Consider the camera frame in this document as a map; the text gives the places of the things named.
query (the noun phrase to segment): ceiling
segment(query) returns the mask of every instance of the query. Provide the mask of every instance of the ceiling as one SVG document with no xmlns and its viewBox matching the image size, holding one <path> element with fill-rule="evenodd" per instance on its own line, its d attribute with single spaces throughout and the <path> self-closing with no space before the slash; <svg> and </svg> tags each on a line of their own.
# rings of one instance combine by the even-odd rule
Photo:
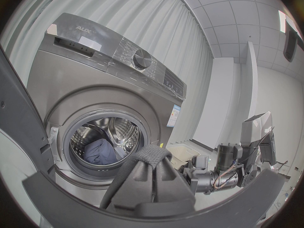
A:
<svg viewBox="0 0 304 228">
<path fill-rule="evenodd" d="M 252 41 L 257 65 L 285 73 L 304 83 L 304 51 L 297 46 L 294 60 L 284 55 L 285 33 L 280 31 L 280 0 L 185 0 L 202 25 L 215 57 L 246 63 Z"/>
</svg>

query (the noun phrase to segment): digital display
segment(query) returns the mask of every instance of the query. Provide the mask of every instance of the digital display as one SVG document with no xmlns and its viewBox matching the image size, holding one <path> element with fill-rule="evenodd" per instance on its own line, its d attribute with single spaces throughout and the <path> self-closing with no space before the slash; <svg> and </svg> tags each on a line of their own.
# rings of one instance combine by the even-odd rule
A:
<svg viewBox="0 0 304 228">
<path fill-rule="evenodd" d="M 184 83 L 169 69 L 166 68 L 164 85 L 172 89 L 180 97 L 184 95 Z"/>
</svg>

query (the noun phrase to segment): energy label sticker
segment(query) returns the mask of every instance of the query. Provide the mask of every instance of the energy label sticker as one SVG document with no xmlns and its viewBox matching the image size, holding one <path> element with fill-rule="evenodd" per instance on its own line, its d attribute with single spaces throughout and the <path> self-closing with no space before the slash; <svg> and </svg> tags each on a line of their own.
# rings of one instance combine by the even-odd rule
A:
<svg viewBox="0 0 304 228">
<path fill-rule="evenodd" d="M 167 127 L 174 127 L 180 110 L 181 109 L 180 109 L 179 106 L 174 105 L 174 107 L 172 109 L 172 113 L 171 113 L 170 118 L 169 118 L 169 121 L 167 123 Z"/>
</svg>

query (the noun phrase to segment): control knob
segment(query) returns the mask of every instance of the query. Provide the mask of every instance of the control knob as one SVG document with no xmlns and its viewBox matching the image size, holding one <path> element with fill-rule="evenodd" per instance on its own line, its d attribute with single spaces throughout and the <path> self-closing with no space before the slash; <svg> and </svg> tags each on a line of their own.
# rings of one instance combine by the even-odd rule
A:
<svg viewBox="0 0 304 228">
<path fill-rule="evenodd" d="M 135 52 L 133 62 L 140 69 L 145 69 L 152 64 L 152 58 L 147 51 L 139 49 Z"/>
</svg>

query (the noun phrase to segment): white curtain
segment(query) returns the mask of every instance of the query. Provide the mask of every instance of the white curtain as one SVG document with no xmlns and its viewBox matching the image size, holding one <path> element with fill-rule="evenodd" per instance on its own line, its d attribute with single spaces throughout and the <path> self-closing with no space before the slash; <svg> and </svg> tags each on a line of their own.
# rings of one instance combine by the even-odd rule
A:
<svg viewBox="0 0 304 228">
<path fill-rule="evenodd" d="M 169 142 L 192 139 L 207 96 L 212 55 L 181 0 L 24 0 L 0 42 L 25 85 L 44 31 L 64 12 L 125 36 L 179 76 L 187 96 Z"/>
</svg>

